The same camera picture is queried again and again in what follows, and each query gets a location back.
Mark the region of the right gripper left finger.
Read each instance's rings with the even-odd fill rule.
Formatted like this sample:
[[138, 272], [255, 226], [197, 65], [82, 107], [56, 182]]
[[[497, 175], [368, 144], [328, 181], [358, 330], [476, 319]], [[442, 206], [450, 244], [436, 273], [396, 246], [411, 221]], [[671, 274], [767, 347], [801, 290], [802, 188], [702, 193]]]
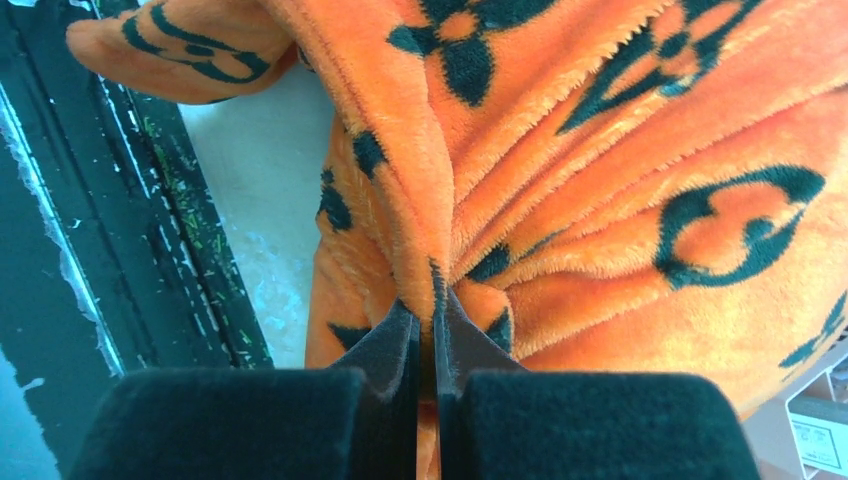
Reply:
[[73, 479], [412, 479], [418, 319], [322, 369], [147, 369], [105, 396]]

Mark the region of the orange patterned pillowcase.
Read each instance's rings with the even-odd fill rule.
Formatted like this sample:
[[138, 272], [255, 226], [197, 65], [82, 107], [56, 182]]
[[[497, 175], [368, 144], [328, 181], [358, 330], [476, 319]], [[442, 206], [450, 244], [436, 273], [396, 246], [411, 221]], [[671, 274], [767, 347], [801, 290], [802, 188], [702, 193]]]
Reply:
[[419, 479], [447, 293], [524, 367], [693, 373], [742, 418], [846, 329], [843, 1], [150, 1], [66, 42], [189, 105], [317, 74], [305, 363], [419, 317]]

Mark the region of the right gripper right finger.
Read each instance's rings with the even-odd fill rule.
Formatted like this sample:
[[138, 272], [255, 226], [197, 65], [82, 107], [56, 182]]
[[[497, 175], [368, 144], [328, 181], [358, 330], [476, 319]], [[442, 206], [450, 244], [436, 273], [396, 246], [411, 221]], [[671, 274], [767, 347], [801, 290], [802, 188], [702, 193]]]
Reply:
[[532, 372], [452, 291], [433, 320], [445, 479], [756, 479], [710, 381], [679, 373]]

